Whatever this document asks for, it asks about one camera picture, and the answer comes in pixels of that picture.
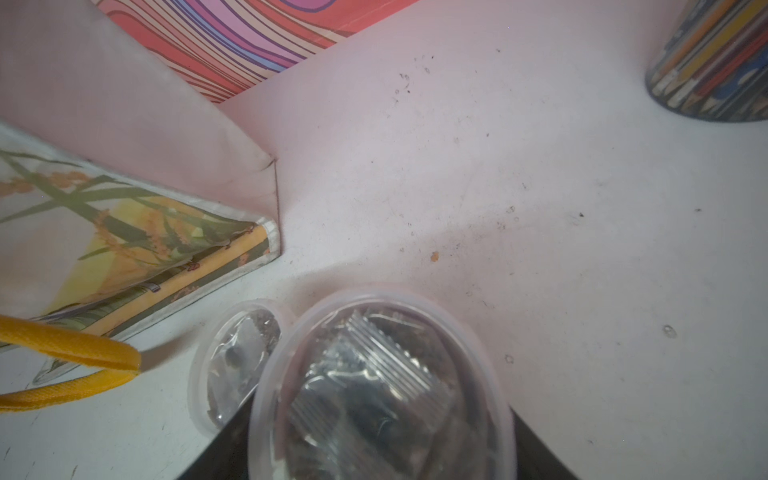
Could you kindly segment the white canvas bag yellow handles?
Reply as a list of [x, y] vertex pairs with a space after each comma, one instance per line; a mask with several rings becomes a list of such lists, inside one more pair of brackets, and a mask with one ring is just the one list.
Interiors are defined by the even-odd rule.
[[1, 5], [5, 413], [137, 377], [132, 335], [282, 251], [273, 158], [220, 104], [296, 64], [273, 1]]

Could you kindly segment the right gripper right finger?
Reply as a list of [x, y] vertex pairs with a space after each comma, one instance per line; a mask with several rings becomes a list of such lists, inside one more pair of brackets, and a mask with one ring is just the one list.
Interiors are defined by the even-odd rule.
[[517, 451], [517, 478], [520, 480], [577, 480], [534, 433], [524, 420], [511, 411]]

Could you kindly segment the seed jar removed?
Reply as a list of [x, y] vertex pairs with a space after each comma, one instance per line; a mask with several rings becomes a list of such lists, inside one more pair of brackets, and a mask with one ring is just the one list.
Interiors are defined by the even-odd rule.
[[248, 430], [253, 479], [513, 479], [514, 422], [468, 324], [396, 285], [336, 292], [278, 342]]
[[256, 390], [281, 334], [296, 320], [271, 299], [237, 303], [209, 323], [197, 341], [187, 400], [190, 418], [203, 435], [223, 430]]

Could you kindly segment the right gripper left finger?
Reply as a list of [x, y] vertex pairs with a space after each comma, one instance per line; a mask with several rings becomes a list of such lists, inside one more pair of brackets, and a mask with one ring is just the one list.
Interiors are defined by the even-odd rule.
[[254, 396], [239, 408], [211, 444], [179, 477], [179, 480], [246, 480], [248, 429]]

